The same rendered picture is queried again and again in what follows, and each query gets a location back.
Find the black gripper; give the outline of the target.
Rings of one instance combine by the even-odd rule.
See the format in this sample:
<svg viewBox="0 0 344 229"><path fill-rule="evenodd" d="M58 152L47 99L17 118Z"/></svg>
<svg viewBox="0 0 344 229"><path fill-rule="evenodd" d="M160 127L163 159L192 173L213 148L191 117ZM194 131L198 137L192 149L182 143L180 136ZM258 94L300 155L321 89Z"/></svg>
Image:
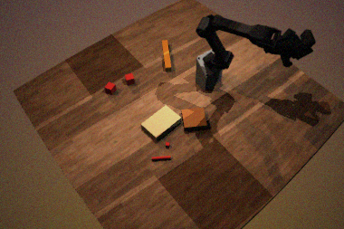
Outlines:
<svg viewBox="0 0 344 229"><path fill-rule="evenodd" d="M300 35L301 39L301 46L298 50L292 50L289 51L287 53L285 53L284 55L281 55L282 58L282 63L285 67L291 67L292 62L290 62L290 58L292 57L292 59L299 60L301 57L308 55L309 53L311 53L313 50L311 49L311 47L313 46L313 44L316 43L314 36L311 32L311 30L305 30L301 35Z"/></svg>

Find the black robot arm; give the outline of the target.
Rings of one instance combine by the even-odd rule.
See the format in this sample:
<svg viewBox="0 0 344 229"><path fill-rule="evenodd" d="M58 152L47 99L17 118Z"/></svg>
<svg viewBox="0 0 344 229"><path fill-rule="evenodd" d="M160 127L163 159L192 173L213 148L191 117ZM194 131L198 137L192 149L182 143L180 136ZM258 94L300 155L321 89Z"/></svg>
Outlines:
<svg viewBox="0 0 344 229"><path fill-rule="evenodd" d="M250 26L223 18L219 14L210 14L203 17L196 28L197 35L205 38L214 52L214 54L210 52L206 57L203 57L209 69L215 66L216 69L228 70L234 58L233 52L227 51L218 38L216 31L219 30L245 37L253 44L263 48L265 53L284 55L289 51L298 50L301 46L299 36L289 28L281 35L282 31L267 25ZM271 39L274 33L275 35Z"/></svg>

